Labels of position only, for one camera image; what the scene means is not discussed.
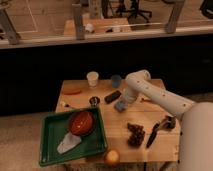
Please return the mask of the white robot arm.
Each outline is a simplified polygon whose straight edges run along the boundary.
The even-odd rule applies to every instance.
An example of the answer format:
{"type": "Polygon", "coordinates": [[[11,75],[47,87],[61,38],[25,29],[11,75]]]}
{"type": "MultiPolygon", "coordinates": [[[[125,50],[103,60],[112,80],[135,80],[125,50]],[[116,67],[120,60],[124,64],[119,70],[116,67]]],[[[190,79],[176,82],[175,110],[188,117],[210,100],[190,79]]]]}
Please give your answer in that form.
{"type": "Polygon", "coordinates": [[[149,82],[147,70],[128,74],[123,98],[131,104],[140,93],[180,121],[178,171],[213,171],[213,103],[194,102],[149,82]]]}

